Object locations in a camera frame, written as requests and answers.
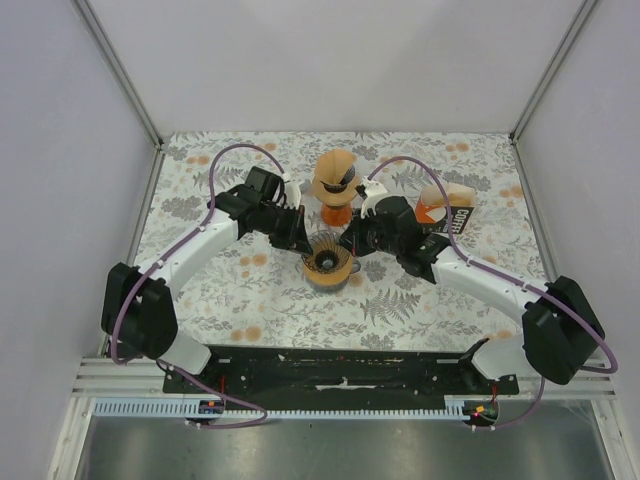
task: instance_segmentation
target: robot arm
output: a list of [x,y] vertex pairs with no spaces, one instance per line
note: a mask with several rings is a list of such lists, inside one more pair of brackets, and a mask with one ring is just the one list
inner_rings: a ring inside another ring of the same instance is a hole
[[[274,201],[278,190],[278,199]],[[194,374],[200,373],[211,352],[178,330],[173,299],[202,265],[249,232],[259,231],[268,235],[275,248],[311,254],[300,197],[298,184],[291,182],[287,174],[281,178],[261,168],[252,168],[244,184],[216,196],[216,210],[210,222],[199,226],[200,232],[166,262],[151,259],[142,263],[139,269],[119,263],[111,269],[102,329],[107,334],[113,333],[118,313],[126,296],[141,278],[140,272],[158,263],[160,268],[149,276],[127,309],[119,340],[148,358],[163,360]],[[193,227],[169,248],[181,244],[192,231]]]
[[[378,182],[358,187],[365,197],[340,244],[355,256],[375,251],[394,255],[403,269],[435,285],[463,291],[490,305],[522,326],[523,333],[505,340],[481,340],[468,352],[468,360],[485,378],[538,372],[554,383],[566,384],[597,348],[596,342],[571,318],[540,295],[514,285],[526,285],[559,299],[602,337],[604,332],[580,287],[566,277],[553,283],[528,279],[491,265],[504,277],[463,260],[448,238],[425,233],[404,197],[389,195]],[[483,264],[473,259],[474,264]]]

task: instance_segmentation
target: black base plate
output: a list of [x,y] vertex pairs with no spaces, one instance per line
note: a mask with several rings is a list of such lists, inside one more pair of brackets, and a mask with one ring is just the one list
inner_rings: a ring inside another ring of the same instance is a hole
[[[267,410],[440,409],[445,395],[517,395],[515,377],[490,382],[458,353],[376,352],[211,346],[213,359],[198,378]],[[165,375],[163,392],[201,394],[181,375]],[[318,386],[375,386],[353,390]],[[231,403],[228,409],[243,409]]]

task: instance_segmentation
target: table surface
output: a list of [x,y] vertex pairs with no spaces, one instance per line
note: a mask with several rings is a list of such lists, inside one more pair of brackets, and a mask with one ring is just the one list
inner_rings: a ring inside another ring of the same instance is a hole
[[[309,234],[327,229],[310,191],[322,153],[334,148],[355,153],[361,176],[392,156],[421,159],[446,181],[477,191],[478,204],[459,235],[461,244],[516,273],[544,276],[508,138],[493,134],[176,134],[167,145],[137,262],[157,256],[201,217],[211,159],[237,142],[272,151],[285,170],[304,181]],[[253,150],[228,153],[218,169],[216,191],[241,183],[254,165],[271,168]],[[388,166],[377,179],[413,204],[427,182],[418,167],[403,162]],[[465,350],[483,336],[517,331],[502,313],[410,277],[383,253],[363,258],[362,270],[342,291],[316,293],[304,279],[300,257],[271,248],[261,234],[246,235],[203,265],[175,304],[180,328],[205,344],[451,351]]]

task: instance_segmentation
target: gray wall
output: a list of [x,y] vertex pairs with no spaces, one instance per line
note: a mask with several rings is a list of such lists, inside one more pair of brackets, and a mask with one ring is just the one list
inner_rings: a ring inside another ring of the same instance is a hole
[[637,0],[600,2],[525,130],[521,153],[561,272],[586,290],[621,363],[640,440],[640,35]]
[[68,0],[0,7],[0,477],[44,477],[152,147]]
[[508,132],[581,2],[91,3],[166,135]]

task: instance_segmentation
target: metal floor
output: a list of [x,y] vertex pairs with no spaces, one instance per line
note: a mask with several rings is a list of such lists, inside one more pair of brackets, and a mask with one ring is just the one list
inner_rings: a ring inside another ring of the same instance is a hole
[[[524,403],[502,402],[512,418]],[[613,479],[589,402],[472,434],[437,421],[274,421],[198,431],[177,419],[95,417],[76,480]]]

